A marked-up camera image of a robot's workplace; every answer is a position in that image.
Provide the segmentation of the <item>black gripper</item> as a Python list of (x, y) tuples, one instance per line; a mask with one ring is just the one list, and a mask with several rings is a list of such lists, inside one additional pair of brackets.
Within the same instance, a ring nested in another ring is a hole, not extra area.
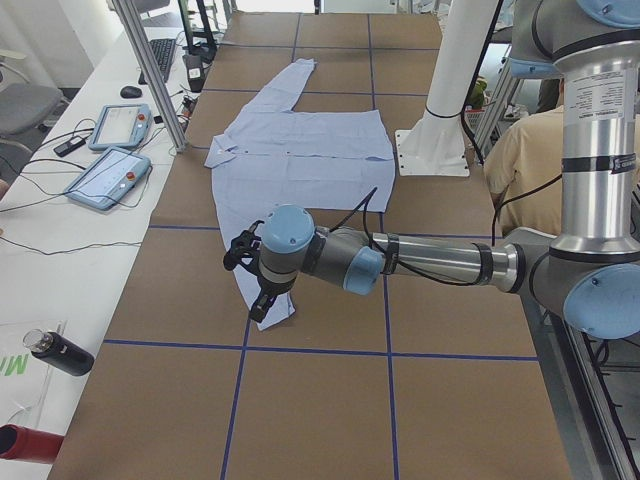
[(260, 291), (249, 310), (249, 319), (262, 322), (276, 301), (276, 297), (289, 292), (296, 280), (296, 272), (275, 273), (270, 270), (257, 271)]

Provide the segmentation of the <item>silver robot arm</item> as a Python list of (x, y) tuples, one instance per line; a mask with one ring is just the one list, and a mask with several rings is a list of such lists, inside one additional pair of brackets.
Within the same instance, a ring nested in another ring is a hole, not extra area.
[[(512, 34), (521, 77), (564, 81), (561, 143), (532, 163), (523, 189), (559, 189), (560, 224), (524, 224), (501, 243), (453, 243), (317, 226), (301, 207), (276, 208), (256, 226), (249, 270), (262, 322), (299, 274), (365, 295), (382, 276), (456, 287), (492, 285), (529, 297), (575, 330), (622, 339), (639, 330), (639, 243), (631, 231), (637, 181), (634, 91), (639, 70), (635, 1), (520, 1)], [(541, 176), (552, 173), (550, 182)]]

